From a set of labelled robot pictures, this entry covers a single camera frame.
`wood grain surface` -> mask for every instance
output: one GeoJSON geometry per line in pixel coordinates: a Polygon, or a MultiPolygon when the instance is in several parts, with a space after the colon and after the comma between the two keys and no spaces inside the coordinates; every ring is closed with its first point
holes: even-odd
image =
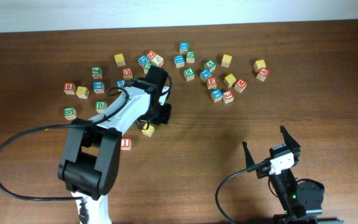
{"type": "MultiPolygon", "coordinates": [[[[358,223],[358,21],[0,34],[0,144],[26,129],[68,123],[67,106],[80,118],[94,116],[96,100],[114,98],[93,93],[91,67],[103,68],[108,88],[122,78],[114,54],[141,77],[137,58],[149,50],[172,76],[172,116],[151,138],[135,126],[125,134],[132,150],[122,151],[109,194],[114,223],[219,223],[214,193],[245,167],[241,142],[259,162],[283,142],[280,125],[302,146],[294,175],[326,186],[322,217],[358,223]],[[199,74],[212,59],[218,88],[227,89],[230,73],[247,88],[230,104],[213,103],[198,75],[186,82],[184,68],[175,67],[181,41],[196,52],[185,68],[199,74]],[[223,54],[233,56],[230,68],[220,66],[223,54]],[[271,70],[265,82],[255,78],[255,59],[271,70]],[[87,86],[89,98],[66,95],[65,82],[87,86]]],[[[57,178],[66,135],[48,130],[12,143],[0,156],[2,182],[19,194],[70,196],[57,178]]],[[[239,222],[283,213],[267,179],[254,173],[227,183],[219,198],[239,222]]],[[[0,191],[0,223],[78,223],[78,216],[74,202],[25,202],[0,191]]]]}

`black cable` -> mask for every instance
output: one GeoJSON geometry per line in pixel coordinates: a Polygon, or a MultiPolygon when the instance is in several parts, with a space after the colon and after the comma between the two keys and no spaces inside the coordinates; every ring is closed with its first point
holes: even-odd
{"type": "Polygon", "coordinates": [[[222,215],[223,215],[227,220],[229,220],[229,222],[232,223],[232,224],[236,224],[236,222],[235,222],[233,219],[231,219],[228,215],[226,215],[226,213],[224,213],[223,209],[221,208],[221,205],[219,204],[218,193],[219,193],[219,191],[221,190],[222,186],[223,186],[227,181],[229,181],[231,178],[233,178],[233,177],[235,177],[235,176],[237,176],[237,175],[239,175],[239,174],[242,174],[243,172],[247,172],[247,171],[248,171],[248,169],[243,169],[243,170],[240,170],[239,172],[236,172],[236,173],[230,175],[229,177],[226,177],[226,179],[224,179],[224,180],[221,182],[221,184],[219,184],[219,187],[216,189],[216,192],[215,192],[215,202],[216,202],[216,206],[218,206],[218,209],[219,209],[219,211],[222,213],[222,215]]]}
{"type": "Polygon", "coordinates": [[[135,121],[135,124],[136,124],[136,126],[137,126],[140,130],[147,130],[147,129],[149,128],[149,126],[150,126],[150,121],[137,120],[137,121],[135,121]],[[140,122],[147,122],[146,129],[143,128],[144,125],[142,126],[141,124],[139,124],[139,121],[140,121],[140,122]]]}
{"type": "Polygon", "coordinates": [[[268,189],[269,189],[270,192],[274,195],[274,197],[278,197],[277,194],[275,194],[275,193],[273,192],[272,188],[270,187],[270,179],[268,180],[267,185],[268,185],[268,189]]]}
{"type": "MultiPolygon", "coordinates": [[[[0,145],[0,153],[2,152],[2,150],[11,142],[15,141],[16,139],[25,136],[26,134],[31,134],[31,133],[35,133],[37,131],[43,131],[45,129],[57,129],[57,128],[86,128],[86,127],[90,127],[90,126],[95,126],[97,124],[100,124],[102,122],[105,122],[106,120],[108,120],[109,118],[113,117],[115,114],[117,114],[120,110],[123,109],[123,107],[125,107],[125,105],[127,104],[128,100],[129,100],[129,94],[128,91],[121,88],[121,87],[111,87],[108,91],[107,91],[107,96],[114,96],[118,93],[112,94],[110,95],[109,93],[111,92],[111,90],[115,90],[115,89],[119,89],[122,90],[125,93],[125,102],[113,113],[111,113],[109,116],[104,116],[103,119],[99,120],[99,121],[95,121],[92,123],[86,123],[86,124],[54,124],[54,125],[46,125],[46,126],[42,126],[42,127],[38,127],[38,128],[33,128],[30,130],[26,130],[23,131],[19,134],[16,134],[12,137],[10,137],[8,140],[6,140],[4,143],[2,143],[0,145]]],[[[82,200],[83,197],[30,197],[30,196],[24,196],[24,195],[19,195],[19,194],[15,194],[11,191],[9,191],[7,188],[5,188],[5,186],[3,186],[3,184],[0,181],[0,189],[2,190],[2,192],[4,192],[5,194],[7,194],[8,196],[11,196],[13,198],[16,199],[21,199],[21,200],[32,200],[32,201],[37,201],[37,202],[49,202],[49,201],[67,201],[67,200],[82,200]]]]}

